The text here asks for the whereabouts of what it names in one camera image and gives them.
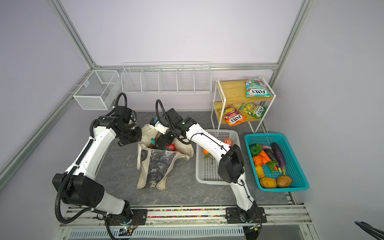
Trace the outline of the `small white mesh wall basket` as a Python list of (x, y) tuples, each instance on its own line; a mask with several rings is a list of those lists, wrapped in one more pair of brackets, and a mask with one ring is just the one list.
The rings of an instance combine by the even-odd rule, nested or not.
[(114, 70), (93, 70), (75, 91), (74, 99), (83, 110), (107, 111), (121, 90), (121, 77)]

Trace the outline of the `white plastic fruit basket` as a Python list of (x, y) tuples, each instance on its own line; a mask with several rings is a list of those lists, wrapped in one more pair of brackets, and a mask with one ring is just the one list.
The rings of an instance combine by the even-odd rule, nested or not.
[[(241, 147), (240, 138), (236, 131), (233, 130), (206, 130), (210, 135), (220, 141), (230, 139), (234, 145)], [(204, 153), (204, 150), (196, 146), (196, 179), (201, 184), (207, 185), (229, 185), (218, 174), (219, 163)]]

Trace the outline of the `brown potato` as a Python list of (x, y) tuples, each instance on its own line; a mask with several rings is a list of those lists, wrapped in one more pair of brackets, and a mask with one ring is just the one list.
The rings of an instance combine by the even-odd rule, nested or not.
[(291, 186), (293, 180), (291, 177), (289, 176), (286, 176), (286, 175), (282, 175), (282, 176), (279, 176), (276, 180), (277, 182), (277, 186), (279, 188), (288, 188)]

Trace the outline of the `yellow orange squash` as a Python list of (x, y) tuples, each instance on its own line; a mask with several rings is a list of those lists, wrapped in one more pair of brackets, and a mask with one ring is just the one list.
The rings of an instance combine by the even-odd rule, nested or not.
[(264, 189), (275, 189), (277, 187), (277, 182), (273, 178), (263, 177), (259, 179), (259, 182)]

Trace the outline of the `teal Fox's candy bag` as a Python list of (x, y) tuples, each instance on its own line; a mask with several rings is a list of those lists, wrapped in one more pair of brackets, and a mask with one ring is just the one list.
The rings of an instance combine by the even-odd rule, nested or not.
[(249, 78), (246, 83), (246, 97), (268, 98), (271, 94), (261, 78)]

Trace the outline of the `green Fox's candy bag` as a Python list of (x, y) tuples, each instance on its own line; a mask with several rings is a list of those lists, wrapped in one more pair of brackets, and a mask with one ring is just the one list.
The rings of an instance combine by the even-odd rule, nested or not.
[(242, 111), (243, 113), (255, 118), (255, 119), (261, 119), (268, 108), (262, 107), (260, 105), (257, 105), (256, 103), (243, 103), (239, 111)]

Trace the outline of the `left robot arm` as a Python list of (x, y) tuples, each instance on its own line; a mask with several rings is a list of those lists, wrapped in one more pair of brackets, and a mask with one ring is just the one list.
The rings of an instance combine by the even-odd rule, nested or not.
[(136, 121), (137, 114), (128, 108), (126, 94), (119, 93), (113, 109), (91, 122), (90, 136), (81, 153), (52, 180), (57, 190), (54, 209), (59, 223), (69, 224), (87, 211), (115, 219), (121, 225), (132, 221), (130, 203), (108, 194), (95, 178), (114, 139), (119, 140), (120, 147), (141, 141), (142, 130)]

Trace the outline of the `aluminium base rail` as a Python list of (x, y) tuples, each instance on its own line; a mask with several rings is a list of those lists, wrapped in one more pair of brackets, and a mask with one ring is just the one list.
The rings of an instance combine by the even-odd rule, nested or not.
[(111, 224), (107, 229), (102, 217), (85, 213), (68, 225), (60, 225), (56, 240), (108, 240), (111, 232), (119, 240), (192, 239), (240, 237), (260, 233), (268, 226), (298, 226), (304, 240), (319, 239), (314, 224), (303, 205), (262, 206), (261, 217), (253, 223), (235, 220), (233, 206), (139, 207), (127, 226)]

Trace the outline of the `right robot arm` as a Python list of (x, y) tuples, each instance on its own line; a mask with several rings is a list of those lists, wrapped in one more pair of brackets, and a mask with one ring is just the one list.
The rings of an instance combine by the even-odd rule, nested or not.
[(228, 183), (236, 198), (236, 214), (227, 213), (235, 223), (266, 223), (265, 211), (252, 197), (247, 183), (241, 148), (226, 144), (213, 137), (190, 117), (182, 118), (174, 109), (165, 110), (161, 100), (156, 100), (156, 117), (150, 127), (161, 133), (155, 148), (169, 150), (175, 139), (183, 145), (196, 143), (207, 150), (219, 163), (218, 174)]

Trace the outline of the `red apple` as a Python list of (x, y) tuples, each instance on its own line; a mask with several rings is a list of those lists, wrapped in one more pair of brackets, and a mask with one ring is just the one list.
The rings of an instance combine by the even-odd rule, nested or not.
[(174, 144), (171, 144), (171, 145), (168, 146), (168, 149), (170, 151), (175, 151), (176, 150), (176, 146)]
[(227, 145), (233, 146), (233, 142), (232, 142), (232, 140), (230, 140), (230, 139), (225, 139), (223, 142), (224, 142), (225, 144), (227, 144)]

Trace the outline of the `orange carrot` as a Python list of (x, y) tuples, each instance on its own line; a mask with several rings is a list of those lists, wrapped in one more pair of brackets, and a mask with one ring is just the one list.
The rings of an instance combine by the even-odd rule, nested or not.
[(265, 151), (261, 151), (259, 155), (262, 157), (264, 165), (272, 161)]

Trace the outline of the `green bell pepper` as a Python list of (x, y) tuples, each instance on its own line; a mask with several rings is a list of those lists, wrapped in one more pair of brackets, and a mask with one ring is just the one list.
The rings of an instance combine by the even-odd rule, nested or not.
[(260, 152), (263, 150), (261, 144), (250, 145), (249, 149), (250, 149), (250, 153), (251, 153), (252, 158), (258, 156), (260, 154)]

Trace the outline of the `yellow lemon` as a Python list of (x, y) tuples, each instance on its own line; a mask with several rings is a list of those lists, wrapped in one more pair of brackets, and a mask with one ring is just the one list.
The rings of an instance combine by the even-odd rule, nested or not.
[(261, 178), (265, 177), (264, 170), (263, 170), (263, 168), (261, 166), (256, 166), (255, 170), (256, 170), (258, 179), (261, 179)]

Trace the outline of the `cream canvas grocery bag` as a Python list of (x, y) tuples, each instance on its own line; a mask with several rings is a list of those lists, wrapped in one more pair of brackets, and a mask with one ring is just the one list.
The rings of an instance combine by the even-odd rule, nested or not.
[(160, 136), (160, 132), (151, 128), (150, 124), (142, 127), (142, 139), (138, 142), (137, 169), (140, 176), (137, 189), (161, 190), (166, 189), (167, 176), (179, 159), (190, 159), (194, 156), (192, 145), (184, 145), (175, 139), (173, 144), (176, 150), (157, 150), (152, 146), (151, 140)]

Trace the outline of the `orange Fox's candy bag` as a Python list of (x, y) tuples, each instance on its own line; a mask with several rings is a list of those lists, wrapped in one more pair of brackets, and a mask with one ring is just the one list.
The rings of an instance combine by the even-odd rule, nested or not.
[(218, 122), (227, 124), (230, 127), (240, 125), (246, 121), (246, 117), (239, 112), (233, 105), (227, 105), (224, 108), (216, 109)]

